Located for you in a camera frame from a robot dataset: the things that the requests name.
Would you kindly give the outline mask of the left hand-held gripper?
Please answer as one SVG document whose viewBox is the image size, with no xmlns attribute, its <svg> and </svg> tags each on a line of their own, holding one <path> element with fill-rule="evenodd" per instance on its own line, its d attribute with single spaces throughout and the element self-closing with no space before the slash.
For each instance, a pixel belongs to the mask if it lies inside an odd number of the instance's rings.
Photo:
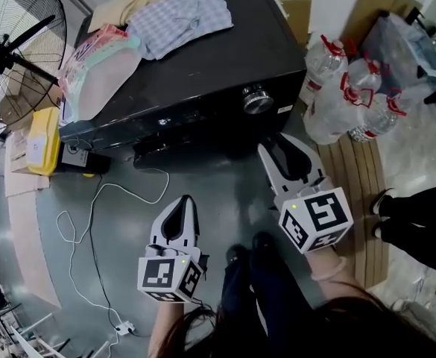
<svg viewBox="0 0 436 358">
<path fill-rule="evenodd" d="M 196 247 L 198 210 L 190 195 L 171 202 L 151 226 L 151 243 L 139 259 L 137 289 L 163 303 L 190 303 L 209 256 Z M 184 246 L 165 246 L 175 242 Z"/>
</svg>

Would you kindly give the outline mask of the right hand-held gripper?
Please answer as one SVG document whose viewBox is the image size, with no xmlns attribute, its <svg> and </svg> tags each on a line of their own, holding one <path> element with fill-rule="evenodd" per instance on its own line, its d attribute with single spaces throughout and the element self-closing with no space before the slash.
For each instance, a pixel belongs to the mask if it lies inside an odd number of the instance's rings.
<svg viewBox="0 0 436 358">
<path fill-rule="evenodd" d="M 353 226 L 353 217 L 343 189 L 323 177 L 316 151 L 294 136 L 278 133 L 279 165 L 262 143 L 258 153 L 275 194 L 278 225 L 293 246 L 307 254 L 339 242 Z"/>
</svg>

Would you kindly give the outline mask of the brushed silver metal control knob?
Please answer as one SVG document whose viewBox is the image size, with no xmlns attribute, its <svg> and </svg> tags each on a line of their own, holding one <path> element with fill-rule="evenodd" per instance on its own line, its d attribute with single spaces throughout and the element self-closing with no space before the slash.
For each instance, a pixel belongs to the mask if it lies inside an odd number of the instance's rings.
<svg viewBox="0 0 436 358">
<path fill-rule="evenodd" d="M 245 87 L 242 92 L 243 111 L 246 114 L 256 115 L 269 110 L 274 99 L 261 84 Z"/>
</svg>

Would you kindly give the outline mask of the black washing machine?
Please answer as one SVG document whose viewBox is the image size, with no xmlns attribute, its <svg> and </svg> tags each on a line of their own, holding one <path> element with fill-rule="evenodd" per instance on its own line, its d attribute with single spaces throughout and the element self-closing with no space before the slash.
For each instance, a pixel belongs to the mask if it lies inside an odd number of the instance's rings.
<svg viewBox="0 0 436 358">
<path fill-rule="evenodd" d="M 138 169 L 181 169 L 203 158 L 240 158 L 281 131 L 297 101 L 306 63 L 275 0 L 226 0 L 233 27 L 194 40 L 134 74 L 89 121 L 60 130 L 91 152 Z M 242 90 L 261 84 L 274 99 L 243 111 Z"/>
</svg>

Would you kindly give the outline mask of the person's right forearm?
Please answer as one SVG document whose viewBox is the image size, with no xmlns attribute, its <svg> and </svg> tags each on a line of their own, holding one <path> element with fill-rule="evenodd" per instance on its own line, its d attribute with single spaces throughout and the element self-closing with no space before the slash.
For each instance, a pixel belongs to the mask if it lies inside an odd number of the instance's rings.
<svg viewBox="0 0 436 358">
<path fill-rule="evenodd" d="M 318 283 L 327 300 L 343 297 L 368 298 L 368 293 L 347 269 L 347 259 L 331 247 L 309 252 L 305 258 L 311 278 Z"/>
</svg>

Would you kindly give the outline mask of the person's left forearm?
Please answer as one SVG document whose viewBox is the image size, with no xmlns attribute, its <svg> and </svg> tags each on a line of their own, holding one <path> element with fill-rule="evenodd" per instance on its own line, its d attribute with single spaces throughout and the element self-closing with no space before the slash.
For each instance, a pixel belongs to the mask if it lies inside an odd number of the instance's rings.
<svg viewBox="0 0 436 358">
<path fill-rule="evenodd" d="M 198 342 L 187 341 L 197 321 L 209 321 L 214 327 L 216 314 L 206 305 L 185 313 L 183 303 L 160 303 L 148 345 L 148 358 L 210 358 L 213 331 Z"/>
</svg>

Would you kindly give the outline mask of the wooden slatted bench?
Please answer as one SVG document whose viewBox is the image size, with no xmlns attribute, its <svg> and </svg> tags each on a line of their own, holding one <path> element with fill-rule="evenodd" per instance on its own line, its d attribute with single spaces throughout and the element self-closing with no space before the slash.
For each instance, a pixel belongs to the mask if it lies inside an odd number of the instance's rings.
<svg viewBox="0 0 436 358">
<path fill-rule="evenodd" d="M 343 189 L 354 219 L 336 250 L 348 259 L 355 279 L 369 289 L 386 280 L 389 262 L 388 245 L 372 235 L 379 217 L 371 212 L 371 204 L 386 189 L 378 146 L 375 140 L 360 143 L 343 135 L 316 150 L 332 182 Z"/>
</svg>

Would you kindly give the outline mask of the ribbed clear water bottle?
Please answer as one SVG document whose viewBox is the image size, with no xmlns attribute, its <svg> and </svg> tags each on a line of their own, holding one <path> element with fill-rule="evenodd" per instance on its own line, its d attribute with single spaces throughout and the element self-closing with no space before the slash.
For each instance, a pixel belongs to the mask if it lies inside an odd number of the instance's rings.
<svg viewBox="0 0 436 358">
<path fill-rule="evenodd" d="M 348 132 L 356 142 L 367 142 L 391 131 L 400 117 L 407 116 L 401 108 L 402 91 L 392 87 L 390 95 L 377 93 L 369 108 L 364 109 L 360 124 Z"/>
</svg>

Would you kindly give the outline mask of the person's legs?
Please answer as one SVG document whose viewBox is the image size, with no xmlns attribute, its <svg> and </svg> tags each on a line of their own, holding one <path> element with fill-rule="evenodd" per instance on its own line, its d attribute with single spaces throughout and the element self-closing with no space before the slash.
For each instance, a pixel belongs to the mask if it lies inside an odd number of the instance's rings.
<svg viewBox="0 0 436 358">
<path fill-rule="evenodd" d="M 295 357 L 312 308 L 272 235 L 257 233 L 251 249 L 233 245 L 226 258 L 218 346 L 230 357 Z"/>
</svg>

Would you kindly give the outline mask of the flattened cardboard sheet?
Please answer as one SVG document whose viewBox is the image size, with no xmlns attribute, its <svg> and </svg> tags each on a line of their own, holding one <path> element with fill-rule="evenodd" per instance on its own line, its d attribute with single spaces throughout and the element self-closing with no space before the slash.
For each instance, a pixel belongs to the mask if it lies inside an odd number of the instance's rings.
<svg viewBox="0 0 436 358">
<path fill-rule="evenodd" d="M 9 136 L 4 154 L 4 195 L 22 278 L 31 294 L 60 308 L 45 259 L 37 212 L 38 192 L 49 188 L 50 180 L 41 175 L 13 172 L 12 151 L 13 137 Z"/>
</svg>

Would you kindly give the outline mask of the small brown cardboard piece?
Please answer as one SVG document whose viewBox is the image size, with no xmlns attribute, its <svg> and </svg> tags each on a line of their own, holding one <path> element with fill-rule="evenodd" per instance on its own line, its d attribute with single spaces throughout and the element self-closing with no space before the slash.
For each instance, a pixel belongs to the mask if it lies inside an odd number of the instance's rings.
<svg viewBox="0 0 436 358">
<path fill-rule="evenodd" d="M 305 48 L 310 38 L 312 0 L 279 0 L 279 2 L 294 37 L 298 44 Z"/>
</svg>

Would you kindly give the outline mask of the yellow and black toolbox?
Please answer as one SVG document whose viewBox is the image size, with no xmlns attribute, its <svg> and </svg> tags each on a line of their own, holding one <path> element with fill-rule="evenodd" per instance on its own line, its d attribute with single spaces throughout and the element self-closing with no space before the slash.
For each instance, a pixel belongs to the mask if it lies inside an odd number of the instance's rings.
<svg viewBox="0 0 436 358">
<path fill-rule="evenodd" d="M 108 173 L 110 157 L 92 153 L 80 140 L 60 140 L 59 119 L 60 109 L 57 107 L 48 107 L 33 114 L 25 152 L 28 171 L 46 177 L 58 173 Z"/>
</svg>

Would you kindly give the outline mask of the clear plastic storage box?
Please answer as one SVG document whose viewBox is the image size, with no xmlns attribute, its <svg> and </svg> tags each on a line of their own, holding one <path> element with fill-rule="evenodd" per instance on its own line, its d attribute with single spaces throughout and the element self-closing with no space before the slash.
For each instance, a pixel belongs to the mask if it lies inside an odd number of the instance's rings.
<svg viewBox="0 0 436 358">
<path fill-rule="evenodd" d="M 379 91 L 425 84 L 436 91 L 436 48 L 419 25 L 382 11 L 358 49 L 358 55 L 381 64 Z"/>
</svg>

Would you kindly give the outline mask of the large brown cardboard sheet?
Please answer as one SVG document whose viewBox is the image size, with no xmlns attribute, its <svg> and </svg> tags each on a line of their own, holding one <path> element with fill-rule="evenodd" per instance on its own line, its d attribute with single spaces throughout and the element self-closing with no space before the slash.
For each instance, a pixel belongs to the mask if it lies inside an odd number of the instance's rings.
<svg viewBox="0 0 436 358">
<path fill-rule="evenodd" d="M 416 0 L 356 0 L 340 39 L 351 40 L 358 48 L 381 13 L 395 13 L 406 18 L 414 8 L 421 10 L 422 7 L 423 4 Z"/>
</svg>

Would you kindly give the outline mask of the checkered cloth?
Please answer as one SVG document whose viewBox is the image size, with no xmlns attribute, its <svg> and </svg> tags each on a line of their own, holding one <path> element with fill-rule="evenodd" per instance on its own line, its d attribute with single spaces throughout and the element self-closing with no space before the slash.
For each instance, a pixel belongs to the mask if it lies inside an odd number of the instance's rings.
<svg viewBox="0 0 436 358">
<path fill-rule="evenodd" d="M 127 32 L 139 39 L 146 60 L 160 60 L 186 43 L 231 27 L 225 0 L 160 0 L 127 21 Z"/>
</svg>

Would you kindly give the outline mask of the plain brown cardboard box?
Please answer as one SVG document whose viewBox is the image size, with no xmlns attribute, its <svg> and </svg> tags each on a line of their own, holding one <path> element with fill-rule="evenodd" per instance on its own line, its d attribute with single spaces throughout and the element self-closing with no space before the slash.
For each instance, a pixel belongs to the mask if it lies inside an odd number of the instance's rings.
<svg viewBox="0 0 436 358">
<path fill-rule="evenodd" d="M 16 80 L 9 80 L 7 85 L 0 85 L 0 93 L 6 90 L 0 98 L 0 128 L 18 131 L 31 124 L 33 114 L 37 111 L 60 107 L 63 97 L 61 89 L 52 84 L 48 92 L 48 82 L 41 77 L 26 75 L 19 84 Z"/>
</svg>

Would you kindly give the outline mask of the black pedestal fan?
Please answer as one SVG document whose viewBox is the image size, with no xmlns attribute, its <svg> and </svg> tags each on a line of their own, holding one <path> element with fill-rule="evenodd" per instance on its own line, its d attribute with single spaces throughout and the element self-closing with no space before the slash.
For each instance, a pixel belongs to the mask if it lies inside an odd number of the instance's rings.
<svg viewBox="0 0 436 358">
<path fill-rule="evenodd" d="M 34 75 L 48 82 L 48 92 L 58 84 L 66 40 L 61 0 L 0 0 L 0 85 Z"/>
</svg>

